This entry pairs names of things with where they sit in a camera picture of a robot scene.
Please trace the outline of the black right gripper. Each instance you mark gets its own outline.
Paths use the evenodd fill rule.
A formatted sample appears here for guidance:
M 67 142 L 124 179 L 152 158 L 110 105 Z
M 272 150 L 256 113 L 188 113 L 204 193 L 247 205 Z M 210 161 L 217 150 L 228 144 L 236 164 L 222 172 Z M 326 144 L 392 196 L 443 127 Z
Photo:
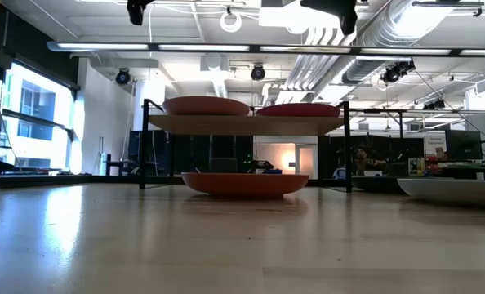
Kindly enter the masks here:
M 302 7 L 338 16 L 344 35 L 350 35 L 355 31 L 358 19 L 356 3 L 356 0 L 300 0 Z

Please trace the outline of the magenta plate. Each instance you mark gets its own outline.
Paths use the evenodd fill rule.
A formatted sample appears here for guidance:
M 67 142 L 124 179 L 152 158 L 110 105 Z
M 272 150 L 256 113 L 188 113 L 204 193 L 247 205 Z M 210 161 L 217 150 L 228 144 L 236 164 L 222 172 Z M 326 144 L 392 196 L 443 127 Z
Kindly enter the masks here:
M 340 109 L 335 106 L 318 103 L 280 104 L 259 109 L 256 111 L 256 116 L 338 118 Z

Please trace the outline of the salmon pink plate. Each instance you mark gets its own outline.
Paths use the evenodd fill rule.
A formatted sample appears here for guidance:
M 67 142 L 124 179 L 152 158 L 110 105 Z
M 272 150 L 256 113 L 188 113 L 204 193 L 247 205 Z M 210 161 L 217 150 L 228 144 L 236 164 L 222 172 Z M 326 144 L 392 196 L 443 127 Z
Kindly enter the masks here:
M 250 107 L 243 102 L 214 96 L 180 96 L 166 100 L 162 108 L 169 115 L 247 116 Z

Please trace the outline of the dark grey plate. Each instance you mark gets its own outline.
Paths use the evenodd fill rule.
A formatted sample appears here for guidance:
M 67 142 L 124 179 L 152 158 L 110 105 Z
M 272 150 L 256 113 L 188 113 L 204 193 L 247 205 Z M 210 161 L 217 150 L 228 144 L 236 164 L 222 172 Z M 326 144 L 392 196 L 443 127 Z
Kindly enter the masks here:
M 354 176 L 352 184 L 369 193 L 405 194 L 396 177 L 388 176 Z

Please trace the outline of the dark orange plate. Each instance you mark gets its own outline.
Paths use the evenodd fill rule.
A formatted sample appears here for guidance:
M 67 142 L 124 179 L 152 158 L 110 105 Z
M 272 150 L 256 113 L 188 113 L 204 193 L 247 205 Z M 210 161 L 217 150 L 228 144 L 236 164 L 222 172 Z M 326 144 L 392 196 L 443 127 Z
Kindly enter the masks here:
M 216 197 L 277 198 L 303 189 L 307 175 L 184 172 L 183 182 L 192 190 Z

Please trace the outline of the light grey plate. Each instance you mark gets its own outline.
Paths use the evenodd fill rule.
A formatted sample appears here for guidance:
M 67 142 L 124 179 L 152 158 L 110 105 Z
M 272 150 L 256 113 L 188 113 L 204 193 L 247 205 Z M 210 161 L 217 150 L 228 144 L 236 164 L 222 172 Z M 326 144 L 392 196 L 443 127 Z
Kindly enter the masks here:
M 400 178 L 397 182 L 406 194 L 420 200 L 485 207 L 485 180 L 421 177 Z

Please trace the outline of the wooden shelf black metal legs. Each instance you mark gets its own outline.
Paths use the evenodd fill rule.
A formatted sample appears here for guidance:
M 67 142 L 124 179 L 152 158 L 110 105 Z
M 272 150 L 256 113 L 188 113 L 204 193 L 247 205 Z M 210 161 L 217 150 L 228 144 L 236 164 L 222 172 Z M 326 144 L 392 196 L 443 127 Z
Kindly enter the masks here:
M 151 115 L 143 102 L 141 148 L 147 145 L 148 125 L 153 124 L 172 135 L 189 136 L 325 136 L 339 127 L 345 128 L 345 147 L 349 147 L 349 104 L 339 105 L 343 118 L 333 117 L 281 117 L 231 115 Z M 145 164 L 140 164 L 139 187 L 145 188 Z

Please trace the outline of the long linear ceiling light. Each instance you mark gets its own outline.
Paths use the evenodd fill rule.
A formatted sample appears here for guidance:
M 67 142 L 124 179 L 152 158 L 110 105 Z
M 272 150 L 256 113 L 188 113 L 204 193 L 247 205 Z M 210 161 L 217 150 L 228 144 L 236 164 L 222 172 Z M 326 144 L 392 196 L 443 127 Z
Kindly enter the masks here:
M 47 43 L 55 52 L 224 52 L 249 54 L 301 54 L 330 56 L 421 56 L 451 58 L 485 58 L 485 48 L 432 47 L 357 47 L 319 45 L 260 45 L 209 43 L 111 43 L 55 42 Z

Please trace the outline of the black partition panel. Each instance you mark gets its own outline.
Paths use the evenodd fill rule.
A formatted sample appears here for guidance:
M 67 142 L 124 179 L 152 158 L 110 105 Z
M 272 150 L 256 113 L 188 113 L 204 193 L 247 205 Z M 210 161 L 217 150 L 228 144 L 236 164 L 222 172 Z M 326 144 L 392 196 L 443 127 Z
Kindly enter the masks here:
M 251 173 L 255 171 L 253 136 L 172 135 L 152 130 L 141 148 L 141 131 L 131 131 L 128 162 L 132 174 L 180 176 L 183 172 Z

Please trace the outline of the black display screen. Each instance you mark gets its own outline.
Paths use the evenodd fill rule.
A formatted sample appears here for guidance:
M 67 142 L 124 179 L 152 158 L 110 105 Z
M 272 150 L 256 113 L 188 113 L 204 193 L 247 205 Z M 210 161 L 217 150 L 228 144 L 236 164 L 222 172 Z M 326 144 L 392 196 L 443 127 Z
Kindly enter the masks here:
M 480 160 L 483 158 L 479 131 L 445 131 L 447 158 L 454 161 Z

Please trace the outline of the black aluminium table frame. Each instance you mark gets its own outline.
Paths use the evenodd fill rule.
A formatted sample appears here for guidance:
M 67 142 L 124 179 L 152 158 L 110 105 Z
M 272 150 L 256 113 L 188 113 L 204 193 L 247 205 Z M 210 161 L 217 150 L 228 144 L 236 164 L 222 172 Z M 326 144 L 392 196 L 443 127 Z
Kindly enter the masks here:
M 184 185 L 179 177 L 146 177 L 149 185 Z M 345 180 L 309 180 L 305 187 L 345 188 Z M 139 184 L 136 176 L 0 176 L 0 189 L 33 188 L 40 186 L 63 186 L 85 184 Z

